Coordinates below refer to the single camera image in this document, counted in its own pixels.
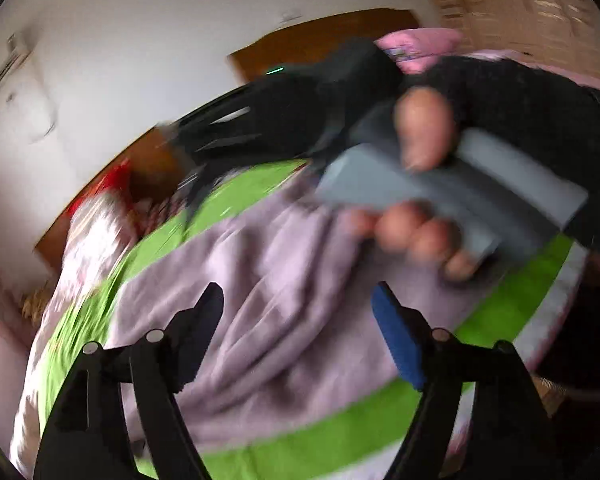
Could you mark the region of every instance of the pink pillow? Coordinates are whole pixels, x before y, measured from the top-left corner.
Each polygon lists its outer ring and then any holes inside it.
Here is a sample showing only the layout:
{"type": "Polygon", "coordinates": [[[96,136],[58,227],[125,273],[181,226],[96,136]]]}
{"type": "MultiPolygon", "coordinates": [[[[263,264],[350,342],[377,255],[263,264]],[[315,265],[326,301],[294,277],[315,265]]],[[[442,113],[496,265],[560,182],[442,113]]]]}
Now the pink pillow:
{"type": "Polygon", "coordinates": [[[409,28],[386,34],[376,41],[404,73],[424,72],[439,54],[450,54],[462,41],[452,28],[409,28]]]}

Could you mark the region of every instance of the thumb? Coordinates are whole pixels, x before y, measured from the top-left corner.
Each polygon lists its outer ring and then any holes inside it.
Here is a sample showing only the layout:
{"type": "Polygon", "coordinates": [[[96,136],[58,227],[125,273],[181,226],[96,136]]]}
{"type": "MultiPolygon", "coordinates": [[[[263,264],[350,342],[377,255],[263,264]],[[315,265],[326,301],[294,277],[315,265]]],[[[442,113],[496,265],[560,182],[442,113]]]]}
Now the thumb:
{"type": "Polygon", "coordinates": [[[448,101],[433,88],[411,88],[397,102],[394,122],[407,168],[432,170],[454,145],[453,111],[448,101]]]}

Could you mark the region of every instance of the wooden cabinet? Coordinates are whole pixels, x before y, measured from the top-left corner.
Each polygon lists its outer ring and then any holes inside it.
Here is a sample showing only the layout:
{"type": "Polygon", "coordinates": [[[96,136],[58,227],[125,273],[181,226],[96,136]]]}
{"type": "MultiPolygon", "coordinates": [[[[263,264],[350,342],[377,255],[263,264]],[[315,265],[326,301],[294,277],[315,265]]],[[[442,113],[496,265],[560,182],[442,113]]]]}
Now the wooden cabinet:
{"type": "Polygon", "coordinates": [[[435,0],[464,52],[512,48],[528,62],[600,78],[600,11],[592,0],[435,0]]]}

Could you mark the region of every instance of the wall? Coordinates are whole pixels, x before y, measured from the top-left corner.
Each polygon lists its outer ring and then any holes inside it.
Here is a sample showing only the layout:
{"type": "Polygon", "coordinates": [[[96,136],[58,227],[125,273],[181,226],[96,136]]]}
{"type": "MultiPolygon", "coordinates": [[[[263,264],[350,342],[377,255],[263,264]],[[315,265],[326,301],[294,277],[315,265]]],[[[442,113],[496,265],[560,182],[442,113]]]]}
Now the wall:
{"type": "Polygon", "coordinates": [[[27,368],[24,348],[0,326],[0,448],[8,454],[13,419],[20,402],[27,368]]]}
{"type": "Polygon", "coordinates": [[[27,146],[0,110],[3,264],[20,282],[39,276],[30,248],[68,200],[149,127],[235,87],[225,57],[277,28],[283,12],[299,10],[297,23],[371,7],[438,20],[430,0],[6,0],[0,63],[7,38],[25,30],[59,124],[27,146]]]}

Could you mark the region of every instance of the blue gripper pad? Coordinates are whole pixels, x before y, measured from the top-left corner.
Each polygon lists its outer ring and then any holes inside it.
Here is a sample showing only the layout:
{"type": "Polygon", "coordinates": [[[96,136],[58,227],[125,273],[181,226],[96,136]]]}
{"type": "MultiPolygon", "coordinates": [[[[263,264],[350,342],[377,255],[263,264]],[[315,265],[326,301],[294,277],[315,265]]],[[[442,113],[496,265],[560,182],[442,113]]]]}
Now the blue gripper pad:
{"type": "Polygon", "coordinates": [[[374,288],[371,295],[371,308],[400,377],[416,390],[422,391],[427,381],[423,369],[426,350],[424,338],[428,335],[426,332],[430,332],[422,314],[417,310],[401,306],[384,282],[374,288]]]}

